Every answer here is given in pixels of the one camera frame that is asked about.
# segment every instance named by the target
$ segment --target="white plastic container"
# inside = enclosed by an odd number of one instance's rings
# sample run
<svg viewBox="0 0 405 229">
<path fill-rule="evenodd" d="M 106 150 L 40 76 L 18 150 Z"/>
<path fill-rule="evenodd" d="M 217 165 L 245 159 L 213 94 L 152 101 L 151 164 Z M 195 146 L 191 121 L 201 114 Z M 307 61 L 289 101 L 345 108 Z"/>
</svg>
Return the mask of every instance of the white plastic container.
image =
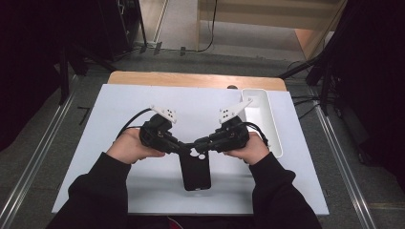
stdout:
<svg viewBox="0 0 405 229">
<path fill-rule="evenodd" d="M 283 155 L 283 148 L 280 144 L 267 92 L 263 89 L 243 89 L 242 99 L 243 101 L 252 99 L 252 102 L 245 107 L 246 121 L 259 126 L 268 140 L 269 150 L 276 158 L 280 158 Z"/>
</svg>

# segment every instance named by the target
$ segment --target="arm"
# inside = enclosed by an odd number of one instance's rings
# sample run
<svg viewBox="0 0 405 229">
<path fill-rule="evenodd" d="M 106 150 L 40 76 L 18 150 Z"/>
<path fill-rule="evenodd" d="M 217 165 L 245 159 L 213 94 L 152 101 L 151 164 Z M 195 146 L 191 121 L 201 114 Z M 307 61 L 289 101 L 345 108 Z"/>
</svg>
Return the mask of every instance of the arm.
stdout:
<svg viewBox="0 0 405 229">
<path fill-rule="evenodd" d="M 285 170 L 256 133 L 243 149 L 227 155 L 243 159 L 256 182 L 253 213 L 257 228 L 321 228 L 301 193 L 292 185 L 295 174 Z"/>
<path fill-rule="evenodd" d="M 86 175 L 69 188 L 69 199 L 47 228 L 126 228 L 126 178 L 131 164 L 164 153 L 144 147 L 139 130 L 125 131 Z"/>
</svg>

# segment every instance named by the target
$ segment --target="black smartphone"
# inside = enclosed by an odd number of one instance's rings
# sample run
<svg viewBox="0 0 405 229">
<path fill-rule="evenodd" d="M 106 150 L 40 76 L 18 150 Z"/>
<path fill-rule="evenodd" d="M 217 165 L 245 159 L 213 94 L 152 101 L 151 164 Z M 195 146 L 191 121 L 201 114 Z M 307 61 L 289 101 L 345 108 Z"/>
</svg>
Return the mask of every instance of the black smartphone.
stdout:
<svg viewBox="0 0 405 229">
<path fill-rule="evenodd" d="M 198 191 L 211 188 L 209 154 L 191 156 L 179 155 L 182 182 L 186 191 Z"/>
</svg>

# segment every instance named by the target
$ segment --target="white tabletop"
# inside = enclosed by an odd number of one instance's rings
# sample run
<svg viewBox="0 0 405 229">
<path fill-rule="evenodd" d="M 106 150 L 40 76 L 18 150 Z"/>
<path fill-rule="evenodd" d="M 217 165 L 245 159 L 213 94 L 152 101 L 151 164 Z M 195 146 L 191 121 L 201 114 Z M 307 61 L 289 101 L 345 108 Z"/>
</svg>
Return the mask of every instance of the white tabletop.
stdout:
<svg viewBox="0 0 405 229">
<path fill-rule="evenodd" d="M 283 146 L 281 164 L 296 173 L 294 186 L 317 215 L 327 215 L 325 202 L 309 149 L 288 92 L 267 92 Z M 170 132 L 182 142 L 209 135 L 221 125 L 218 113 L 241 101 L 241 91 L 134 85 L 103 85 L 74 158 L 53 207 L 59 211 L 68 199 L 68 188 L 88 173 L 101 152 L 115 140 L 122 126 L 151 105 L 177 112 Z M 143 114 L 133 122 L 142 125 L 154 115 Z M 210 152 L 212 187 L 187 192 L 183 188 L 179 157 L 147 158 L 132 166 L 127 179 L 130 214 L 249 215 L 254 180 L 238 158 Z"/>
</svg>

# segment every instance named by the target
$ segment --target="black sweatshirt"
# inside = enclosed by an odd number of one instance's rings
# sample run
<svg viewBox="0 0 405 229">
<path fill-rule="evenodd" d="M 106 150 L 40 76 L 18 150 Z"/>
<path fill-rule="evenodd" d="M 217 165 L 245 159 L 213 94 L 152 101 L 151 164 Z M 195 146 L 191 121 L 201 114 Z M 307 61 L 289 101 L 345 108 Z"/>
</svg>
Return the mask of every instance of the black sweatshirt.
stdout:
<svg viewBox="0 0 405 229">
<path fill-rule="evenodd" d="M 256 182 L 255 228 L 321 228 L 292 185 L 295 174 L 285 170 L 272 154 L 249 168 Z M 101 154 L 89 174 L 79 176 L 71 185 L 68 201 L 47 228 L 127 228 L 126 178 L 130 169 L 131 165 Z"/>
</svg>

